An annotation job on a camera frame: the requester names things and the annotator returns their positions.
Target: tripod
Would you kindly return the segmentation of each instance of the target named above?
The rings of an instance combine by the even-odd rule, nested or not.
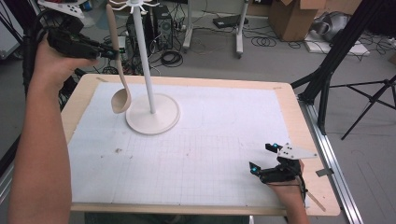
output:
[[[355,123],[353,123],[353,125],[349,128],[349,130],[346,132],[346,134],[344,134],[344,136],[341,138],[341,140],[344,140],[349,133],[352,131],[353,128],[355,128],[355,126],[359,123],[359,121],[361,121],[361,119],[363,118],[363,116],[370,110],[370,108],[375,104],[375,103],[380,103],[381,105],[385,105],[387,107],[390,107],[394,110],[396,110],[396,90],[395,90],[395,80],[396,80],[396,75],[391,78],[390,80],[388,79],[384,79],[382,81],[374,81],[374,82],[361,82],[361,83],[353,83],[353,84],[346,84],[346,85],[338,85],[338,86],[330,86],[330,88],[338,88],[338,87],[348,87],[350,89],[352,89],[353,91],[356,91],[357,93],[367,97],[369,99],[369,106],[367,106],[367,108],[361,113],[361,115],[358,117],[358,119],[355,121]],[[379,84],[379,83],[383,83],[384,86],[379,89],[379,91],[377,91],[373,96],[360,91],[356,88],[354,88],[354,86],[361,86],[361,85],[370,85],[370,84]],[[387,104],[381,100],[379,100],[379,97],[381,97],[381,95],[389,88],[392,88],[392,93],[393,93],[393,101],[395,105],[390,105]]]

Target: white pole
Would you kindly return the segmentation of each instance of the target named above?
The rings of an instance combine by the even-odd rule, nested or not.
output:
[[[143,74],[145,75],[146,88],[148,91],[148,101],[151,114],[155,114],[155,103],[152,94],[151,79],[149,72],[148,53],[146,52],[146,41],[143,34],[142,16],[140,7],[134,7],[134,28],[136,29],[137,44],[139,45],[140,60],[142,61]]]

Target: round base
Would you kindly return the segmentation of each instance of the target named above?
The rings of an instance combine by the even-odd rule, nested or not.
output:
[[[180,109],[174,99],[163,94],[154,94],[153,98],[155,114],[150,112],[147,95],[132,100],[131,106],[125,113],[129,126],[138,133],[165,133],[173,128],[180,118]]]

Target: person's arm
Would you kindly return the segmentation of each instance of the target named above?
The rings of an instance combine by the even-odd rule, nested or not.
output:
[[[70,165],[58,93],[77,67],[95,63],[61,56],[47,36],[39,44],[15,158],[9,224],[68,222]]]
[[[304,164],[300,161],[301,171],[303,172]],[[286,207],[286,214],[289,224],[307,224],[309,223],[306,215],[301,189],[297,180],[272,183],[268,185],[279,200]]]

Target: gray floor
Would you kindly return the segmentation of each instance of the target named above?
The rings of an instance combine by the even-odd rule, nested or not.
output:
[[[100,40],[99,37],[107,34],[103,14],[93,12],[92,16],[97,21],[96,26],[84,29],[83,32],[93,39]],[[210,22],[211,18],[213,16],[205,16],[195,25],[215,28]],[[124,19],[118,19],[118,24],[124,22]],[[265,25],[264,18],[249,18],[247,28]],[[161,76],[291,83],[315,71],[325,57],[323,54],[308,53],[304,45],[299,49],[292,49],[288,43],[277,40],[274,47],[264,48],[253,46],[250,39],[244,38],[244,54],[238,59],[233,35],[199,30],[194,31],[192,37],[191,49],[187,54],[183,54],[184,63],[176,68],[158,67]],[[366,47],[375,49],[375,44]],[[382,55],[377,51],[371,51],[370,56],[364,57],[362,61],[354,56],[347,56],[333,75],[332,85],[393,77],[396,74],[395,65],[389,63],[388,58],[394,52],[395,50],[391,50]],[[0,156],[3,156],[21,131],[24,110],[21,61],[1,61],[0,71]],[[159,75],[154,70],[151,70],[151,74]],[[360,89],[373,94],[381,87],[382,85],[368,85]],[[295,93],[303,90],[304,86],[297,88]],[[381,100],[393,105],[390,89],[383,94]],[[367,98],[347,88],[330,89],[326,131],[363,222],[395,223],[396,175],[392,169],[396,158],[395,111],[375,105],[346,140],[340,139],[367,103]],[[338,217],[310,219],[312,223],[347,223],[343,214]],[[82,220],[83,214],[72,213],[70,223],[78,224],[82,223]],[[255,217],[255,223],[286,222],[282,217]]]

